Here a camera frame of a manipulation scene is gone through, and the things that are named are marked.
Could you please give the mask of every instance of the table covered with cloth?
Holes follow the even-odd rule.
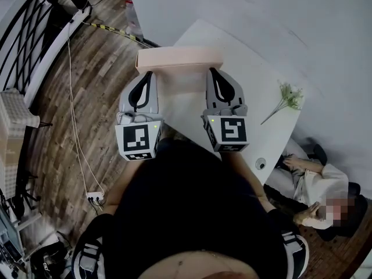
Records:
[[[26,126],[38,128],[39,116],[30,113],[17,89],[0,92],[0,189],[5,199],[16,195],[18,161]]]

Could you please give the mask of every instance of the person wearing white shirt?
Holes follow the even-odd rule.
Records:
[[[326,229],[346,219],[349,180],[331,164],[309,160],[305,151],[289,139],[283,152],[288,170],[274,169],[266,184],[308,209],[294,216],[296,224]]]

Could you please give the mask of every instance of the person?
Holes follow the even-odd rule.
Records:
[[[127,162],[72,265],[75,278],[97,269],[102,275],[87,261],[100,257],[102,244],[105,278],[298,278],[307,263],[289,267],[295,237],[302,242],[294,253],[302,252],[297,226],[270,204],[240,153],[221,153],[220,160],[192,142],[165,138],[156,158]]]
[[[323,166],[309,160],[292,138],[282,155],[266,184],[308,207],[294,215],[294,222],[323,230],[346,220],[350,205],[347,175],[329,163]]]

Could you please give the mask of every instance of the cardboard box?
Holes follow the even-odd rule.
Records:
[[[222,64],[223,58],[217,49],[201,46],[142,49],[135,61],[139,73],[156,73],[160,95],[204,92],[207,70],[219,69]]]

